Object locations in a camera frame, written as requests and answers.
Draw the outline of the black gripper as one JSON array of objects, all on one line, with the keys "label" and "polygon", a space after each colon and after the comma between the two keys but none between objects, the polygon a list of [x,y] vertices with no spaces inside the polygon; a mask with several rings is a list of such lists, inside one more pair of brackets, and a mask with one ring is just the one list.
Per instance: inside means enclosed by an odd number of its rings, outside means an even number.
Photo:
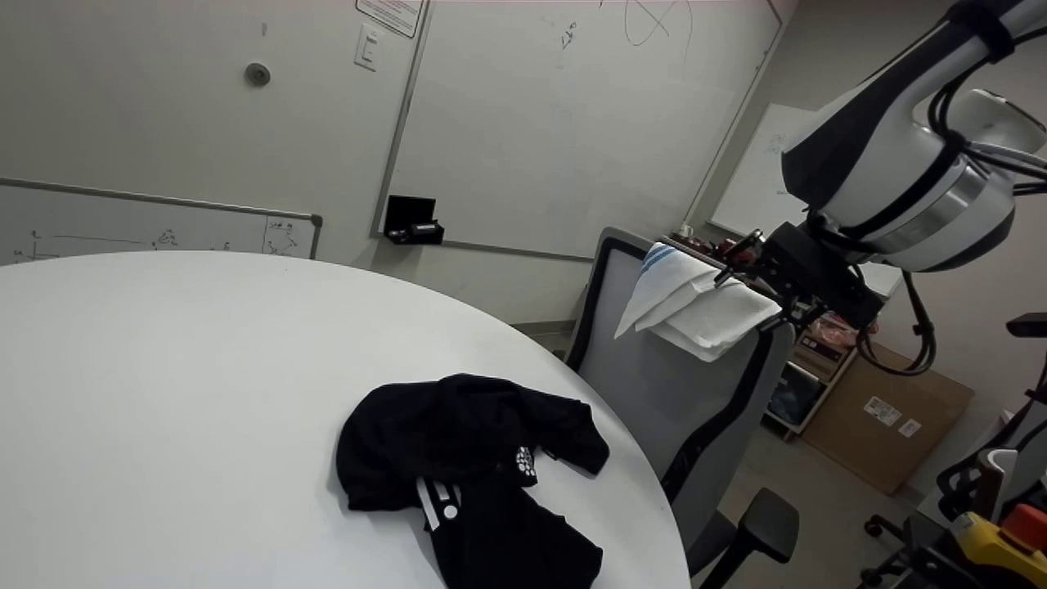
[{"label": "black gripper", "polygon": [[866,328],[882,307],[833,249],[793,224],[771,234],[750,232],[734,243],[726,249],[726,268],[765,286],[797,328],[807,328],[821,314]]}]

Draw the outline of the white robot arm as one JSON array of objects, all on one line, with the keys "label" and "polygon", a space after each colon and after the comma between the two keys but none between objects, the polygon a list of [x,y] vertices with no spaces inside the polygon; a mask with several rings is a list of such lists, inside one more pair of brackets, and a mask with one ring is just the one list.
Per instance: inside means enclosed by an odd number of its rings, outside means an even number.
[{"label": "white robot arm", "polygon": [[916,105],[1029,41],[1047,0],[956,0],[934,27],[829,101],[778,158],[786,193],[807,205],[756,239],[741,276],[788,302],[816,302],[866,328],[882,297],[857,276],[948,273],[1000,245],[1013,179],[951,125],[916,122]]}]

